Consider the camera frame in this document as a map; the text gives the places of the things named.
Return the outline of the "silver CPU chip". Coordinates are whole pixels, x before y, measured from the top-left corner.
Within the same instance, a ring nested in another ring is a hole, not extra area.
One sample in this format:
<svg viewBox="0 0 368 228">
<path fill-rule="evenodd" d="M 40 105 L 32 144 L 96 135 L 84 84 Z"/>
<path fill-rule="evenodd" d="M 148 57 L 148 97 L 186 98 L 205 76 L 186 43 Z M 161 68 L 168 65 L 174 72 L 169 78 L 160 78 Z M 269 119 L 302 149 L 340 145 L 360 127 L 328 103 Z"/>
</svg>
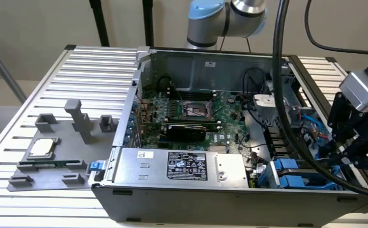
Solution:
<svg viewBox="0 0 368 228">
<path fill-rule="evenodd" d="M 53 140 L 50 138 L 37 139 L 29 151 L 30 156 L 45 156 L 50 152 L 52 146 Z"/>
</svg>

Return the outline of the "open black PC case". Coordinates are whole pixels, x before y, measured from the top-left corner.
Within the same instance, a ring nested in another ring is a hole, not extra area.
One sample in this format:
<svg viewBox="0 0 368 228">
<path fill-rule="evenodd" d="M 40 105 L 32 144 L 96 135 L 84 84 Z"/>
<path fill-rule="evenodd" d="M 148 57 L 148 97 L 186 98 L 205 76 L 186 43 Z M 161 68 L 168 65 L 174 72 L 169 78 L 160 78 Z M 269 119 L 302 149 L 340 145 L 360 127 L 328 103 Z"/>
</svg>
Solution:
<svg viewBox="0 0 368 228">
<path fill-rule="evenodd" d="M 313 114 L 302 115 L 296 127 L 289 124 L 286 111 L 277 113 L 278 127 L 266 126 L 256 111 L 253 96 L 261 93 L 268 74 L 272 78 L 268 54 L 140 47 L 134 65 L 110 155 L 104 169 L 92 174 L 92 191 L 114 221 L 309 228 L 321 227 L 349 213 L 368 213 L 368 170 L 357 169 L 348 161 L 333 166 L 318 161 L 329 153 L 342 152 L 353 140 L 337 143 L 336 150 L 328 148 L 334 95 L 330 99 L 324 97 L 296 56 L 281 60 L 281 84 L 282 75 L 290 70 L 300 95 L 314 109 Z M 168 87 L 176 91 L 214 90 L 240 95 L 248 133 L 228 154 L 242 156 L 246 189 L 150 188 L 112 182 L 121 150 L 148 149 L 141 146 L 140 137 L 144 91 Z M 345 190 L 257 188 L 258 175 L 274 157 L 305 160 Z"/>
</svg>

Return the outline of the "CPU socket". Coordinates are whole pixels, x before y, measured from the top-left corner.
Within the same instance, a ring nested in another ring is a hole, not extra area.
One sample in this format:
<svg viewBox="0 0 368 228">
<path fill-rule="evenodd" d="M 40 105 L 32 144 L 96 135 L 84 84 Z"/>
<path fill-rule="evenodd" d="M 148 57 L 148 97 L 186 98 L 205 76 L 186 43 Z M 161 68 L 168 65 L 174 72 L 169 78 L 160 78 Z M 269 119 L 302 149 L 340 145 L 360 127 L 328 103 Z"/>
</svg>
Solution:
<svg viewBox="0 0 368 228">
<path fill-rule="evenodd" d="M 208 119 L 212 117 L 212 102 L 208 101 L 184 101 L 181 102 L 180 117 L 184 119 Z"/>
</svg>

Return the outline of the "grey metal frame pole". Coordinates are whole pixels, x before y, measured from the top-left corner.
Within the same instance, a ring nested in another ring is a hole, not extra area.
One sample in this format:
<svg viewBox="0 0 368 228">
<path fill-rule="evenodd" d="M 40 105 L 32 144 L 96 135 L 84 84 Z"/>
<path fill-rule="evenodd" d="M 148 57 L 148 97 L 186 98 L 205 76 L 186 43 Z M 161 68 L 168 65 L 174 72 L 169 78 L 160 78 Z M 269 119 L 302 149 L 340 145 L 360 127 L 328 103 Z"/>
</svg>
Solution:
<svg viewBox="0 0 368 228">
<path fill-rule="evenodd" d="M 0 60 L 0 76 L 2 78 L 2 80 L 5 81 L 8 87 L 10 88 L 16 98 L 18 99 L 18 101 L 21 103 L 25 102 L 26 100 L 26 96 L 25 96 L 25 93 L 18 85 L 18 83 L 16 82 L 16 80 L 13 79 L 9 71 L 6 70 L 1 60 Z"/>
</svg>

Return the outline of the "black stand pole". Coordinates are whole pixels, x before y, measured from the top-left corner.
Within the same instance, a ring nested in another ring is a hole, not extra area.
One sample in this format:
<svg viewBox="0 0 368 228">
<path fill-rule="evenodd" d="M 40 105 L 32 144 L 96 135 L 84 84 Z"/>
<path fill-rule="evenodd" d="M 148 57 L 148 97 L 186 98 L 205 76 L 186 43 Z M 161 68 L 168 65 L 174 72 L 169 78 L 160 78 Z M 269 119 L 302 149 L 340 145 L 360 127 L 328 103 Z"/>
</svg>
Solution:
<svg viewBox="0 0 368 228">
<path fill-rule="evenodd" d="M 153 35 L 153 0 L 142 0 L 144 37 L 145 45 L 154 45 Z"/>
<path fill-rule="evenodd" d="M 89 5 L 93 13 L 93 19 L 97 29 L 97 35 L 100 39 L 100 44 L 102 47 L 109 47 L 109 39 L 105 27 L 105 18 L 101 7 L 101 0 L 89 0 Z"/>
</svg>

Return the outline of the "silver optical drive cage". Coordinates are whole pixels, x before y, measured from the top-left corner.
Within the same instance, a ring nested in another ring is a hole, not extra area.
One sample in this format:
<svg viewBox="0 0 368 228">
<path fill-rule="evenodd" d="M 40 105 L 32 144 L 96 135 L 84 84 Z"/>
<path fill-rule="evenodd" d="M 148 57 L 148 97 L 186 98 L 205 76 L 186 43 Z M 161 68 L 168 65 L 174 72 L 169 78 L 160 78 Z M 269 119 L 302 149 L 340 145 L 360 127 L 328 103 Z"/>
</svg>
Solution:
<svg viewBox="0 0 368 228">
<path fill-rule="evenodd" d="M 314 109 L 308 106 L 308 102 L 304 101 L 300 95 L 297 86 L 297 80 L 290 70 L 285 71 L 282 75 L 282 100 L 286 111 L 286 117 L 292 127 L 300 124 L 304 114 L 313 114 Z M 270 75 L 265 77 L 264 87 L 261 93 L 253 96 L 253 103 L 256 111 L 262 123 L 269 127 L 278 127 L 278 117 L 274 104 L 274 91 Z"/>
</svg>

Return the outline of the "black graphics card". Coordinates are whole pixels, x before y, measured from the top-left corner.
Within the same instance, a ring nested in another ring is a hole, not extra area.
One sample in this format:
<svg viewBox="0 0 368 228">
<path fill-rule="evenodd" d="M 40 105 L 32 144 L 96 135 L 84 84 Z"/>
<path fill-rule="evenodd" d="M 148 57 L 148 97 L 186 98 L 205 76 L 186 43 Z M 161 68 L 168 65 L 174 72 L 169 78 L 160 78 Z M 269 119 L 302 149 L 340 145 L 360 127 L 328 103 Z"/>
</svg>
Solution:
<svg viewBox="0 0 368 228">
<path fill-rule="evenodd" d="M 206 137 L 206 127 L 188 124 L 164 124 L 160 127 L 160 134 L 166 142 L 201 142 Z"/>
</svg>

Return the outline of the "grey blue disk bay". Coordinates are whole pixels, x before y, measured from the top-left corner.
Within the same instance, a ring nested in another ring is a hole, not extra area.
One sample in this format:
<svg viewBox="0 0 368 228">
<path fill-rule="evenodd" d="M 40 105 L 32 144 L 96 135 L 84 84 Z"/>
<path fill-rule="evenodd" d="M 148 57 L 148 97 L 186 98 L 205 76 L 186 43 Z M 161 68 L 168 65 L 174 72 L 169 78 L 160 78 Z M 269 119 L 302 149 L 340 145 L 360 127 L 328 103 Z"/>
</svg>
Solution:
<svg viewBox="0 0 368 228">
<path fill-rule="evenodd" d="M 284 189 L 280 185 L 278 174 L 276 172 L 274 163 L 270 160 L 264 171 L 258 175 L 254 186 L 266 189 Z M 302 190 L 334 190 L 344 191 L 345 188 L 326 179 L 322 175 L 318 177 L 301 177 L 305 188 Z"/>
</svg>

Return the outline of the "hard disk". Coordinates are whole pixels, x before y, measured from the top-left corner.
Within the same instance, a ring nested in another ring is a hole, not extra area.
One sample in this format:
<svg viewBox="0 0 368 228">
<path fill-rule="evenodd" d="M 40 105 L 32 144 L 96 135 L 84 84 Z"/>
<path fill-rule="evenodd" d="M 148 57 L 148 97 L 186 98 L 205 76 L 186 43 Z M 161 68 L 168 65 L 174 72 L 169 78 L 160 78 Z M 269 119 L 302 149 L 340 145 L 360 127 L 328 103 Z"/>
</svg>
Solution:
<svg viewBox="0 0 368 228">
<path fill-rule="evenodd" d="M 321 174 L 312 168 L 305 160 L 274 157 L 272 161 L 274 163 L 278 177 L 285 175 L 301 176 L 306 178 L 321 176 Z"/>
</svg>

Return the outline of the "green RAM stick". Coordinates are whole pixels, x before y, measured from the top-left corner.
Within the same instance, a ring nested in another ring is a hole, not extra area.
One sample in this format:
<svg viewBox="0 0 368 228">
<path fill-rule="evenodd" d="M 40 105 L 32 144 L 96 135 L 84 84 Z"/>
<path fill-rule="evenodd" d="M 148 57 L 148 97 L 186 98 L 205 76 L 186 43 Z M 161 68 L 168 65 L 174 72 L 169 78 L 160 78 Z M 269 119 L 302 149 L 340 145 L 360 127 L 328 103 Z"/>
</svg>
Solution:
<svg viewBox="0 0 368 228">
<path fill-rule="evenodd" d="M 65 167 L 69 163 L 80 163 L 80 160 L 65 161 L 20 161 L 18 165 L 53 165 L 54 167 Z"/>
</svg>

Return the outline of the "grey parts rack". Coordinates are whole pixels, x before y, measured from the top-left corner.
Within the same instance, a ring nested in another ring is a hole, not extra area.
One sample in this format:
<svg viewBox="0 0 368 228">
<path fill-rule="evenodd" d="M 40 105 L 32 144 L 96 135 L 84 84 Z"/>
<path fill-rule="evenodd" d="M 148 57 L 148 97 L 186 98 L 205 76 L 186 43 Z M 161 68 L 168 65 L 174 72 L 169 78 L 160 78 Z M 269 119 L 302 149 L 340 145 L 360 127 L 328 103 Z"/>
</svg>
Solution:
<svg viewBox="0 0 368 228">
<path fill-rule="evenodd" d="M 81 111 L 81 101 L 69 99 L 64 105 L 70 120 L 57 120 L 53 114 L 40 114 L 34 122 L 37 131 L 20 160 L 65 161 L 80 160 L 65 167 L 53 165 L 18 165 L 8 180 L 8 191 L 64 190 L 88 188 L 89 164 L 105 161 L 110 154 L 118 121 L 110 115 L 90 119 Z M 50 138 L 53 146 L 45 156 L 29 154 L 37 139 Z"/>
</svg>

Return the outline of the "green motherboard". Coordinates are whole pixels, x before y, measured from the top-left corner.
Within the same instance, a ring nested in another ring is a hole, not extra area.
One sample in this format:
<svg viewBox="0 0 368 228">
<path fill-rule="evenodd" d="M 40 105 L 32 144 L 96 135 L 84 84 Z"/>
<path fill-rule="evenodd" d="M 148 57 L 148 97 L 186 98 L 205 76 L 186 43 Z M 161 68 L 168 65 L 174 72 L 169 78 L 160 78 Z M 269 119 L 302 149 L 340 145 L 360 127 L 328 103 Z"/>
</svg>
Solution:
<svg viewBox="0 0 368 228">
<path fill-rule="evenodd" d="M 212 102 L 212 119 L 184 119 L 180 117 L 181 102 Z M 248 133 L 242 113 L 245 102 L 240 95 L 209 91 L 146 90 L 141 98 L 141 146 L 152 149 L 212 151 L 230 153 Z M 188 124 L 206 127 L 206 137 L 201 142 L 166 142 L 160 134 L 164 124 Z"/>
</svg>

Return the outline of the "silver power supply unit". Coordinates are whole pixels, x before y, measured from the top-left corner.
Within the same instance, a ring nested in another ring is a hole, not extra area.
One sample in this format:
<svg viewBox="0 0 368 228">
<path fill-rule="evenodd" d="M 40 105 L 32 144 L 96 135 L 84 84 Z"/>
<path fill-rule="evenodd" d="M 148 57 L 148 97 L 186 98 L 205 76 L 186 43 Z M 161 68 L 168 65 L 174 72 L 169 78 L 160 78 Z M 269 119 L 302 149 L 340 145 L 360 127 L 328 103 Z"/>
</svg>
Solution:
<svg viewBox="0 0 368 228">
<path fill-rule="evenodd" d="M 240 154 L 124 148 L 112 182 L 120 186 L 216 189 L 249 187 Z"/>
</svg>

